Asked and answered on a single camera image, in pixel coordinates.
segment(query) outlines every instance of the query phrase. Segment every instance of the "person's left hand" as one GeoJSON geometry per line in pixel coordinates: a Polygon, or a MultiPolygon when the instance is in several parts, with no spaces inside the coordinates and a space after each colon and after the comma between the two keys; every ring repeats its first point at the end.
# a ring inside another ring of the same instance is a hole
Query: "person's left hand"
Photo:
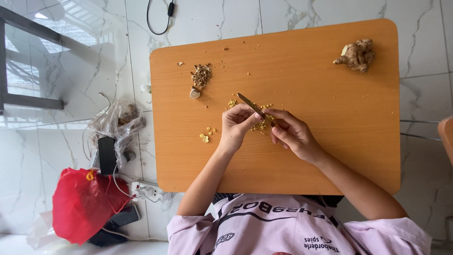
{"type": "Polygon", "coordinates": [[[250,106],[240,103],[222,114],[222,137],[219,149],[235,153],[241,147],[246,132],[261,119],[250,106]]]}

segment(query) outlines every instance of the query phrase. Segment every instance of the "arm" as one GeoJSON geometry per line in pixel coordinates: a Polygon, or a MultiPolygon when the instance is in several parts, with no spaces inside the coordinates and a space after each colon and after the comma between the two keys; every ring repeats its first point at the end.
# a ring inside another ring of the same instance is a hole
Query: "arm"
{"type": "Polygon", "coordinates": [[[230,160],[241,147],[246,132],[259,118],[260,116],[244,103],[222,114],[222,137],[219,146],[187,189],[177,215],[202,216],[206,213],[230,160]]]}
{"type": "Polygon", "coordinates": [[[291,148],[299,158],[317,166],[365,218],[378,220],[408,217],[392,195],[326,152],[305,122],[288,111],[263,111],[279,118],[275,119],[279,126],[272,128],[273,143],[280,142],[285,148],[291,148]]]}

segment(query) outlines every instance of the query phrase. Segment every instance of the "black cable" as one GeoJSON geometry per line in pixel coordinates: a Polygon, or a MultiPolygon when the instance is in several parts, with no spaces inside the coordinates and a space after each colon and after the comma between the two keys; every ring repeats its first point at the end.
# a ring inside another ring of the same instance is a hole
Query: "black cable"
{"type": "Polygon", "coordinates": [[[173,10],[174,10],[174,3],[173,3],[173,0],[171,1],[171,3],[169,4],[169,10],[168,10],[168,13],[167,15],[169,16],[169,19],[167,21],[167,27],[165,28],[165,30],[158,34],[158,33],[155,33],[152,29],[151,29],[151,25],[149,24],[149,7],[151,6],[151,0],[149,0],[148,2],[148,10],[146,11],[146,22],[148,23],[148,28],[150,29],[150,31],[153,33],[153,34],[156,34],[156,35],[160,35],[160,34],[163,34],[165,32],[167,32],[167,29],[169,28],[169,24],[170,24],[170,17],[173,15],[173,10]]]}

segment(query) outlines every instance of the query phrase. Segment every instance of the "power strip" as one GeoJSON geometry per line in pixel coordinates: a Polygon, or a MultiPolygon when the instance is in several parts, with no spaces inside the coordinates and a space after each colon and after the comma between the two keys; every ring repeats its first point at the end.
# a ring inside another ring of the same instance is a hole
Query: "power strip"
{"type": "Polygon", "coordinates": [[[132,196],[136,196],[136,198],[133,198],[132,201],[138,201],[139,199],[146,200],[146,196],[153,202],[162,200],[162,190],[159,188],[157,183],[135,181],[131,184],[130,188],[132,196]]]}

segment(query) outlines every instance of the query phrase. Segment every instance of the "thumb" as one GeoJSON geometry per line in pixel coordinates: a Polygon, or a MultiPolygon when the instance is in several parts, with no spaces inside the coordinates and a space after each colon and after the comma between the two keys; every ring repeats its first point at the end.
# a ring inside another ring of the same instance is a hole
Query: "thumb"
{"type": "Polygon", "coordinates": [[[251,129],[253,125],[255,125],[260,119],[261,119],[260,115],[255,113],[250,115],[245,121],[239,123],[237,126],[241,131],[247,132],[247,130],[251,129]]]}
{"type": "Polygon", "coordinates": [[[286,130],[282,129],[279,126],[273,127],[272,133],[282,142],[288,144],[289,147],[294,148],[294,146],[296,146],[299,142],[297,138],[295,138],[293,135],[289,134],[286,130]]]}

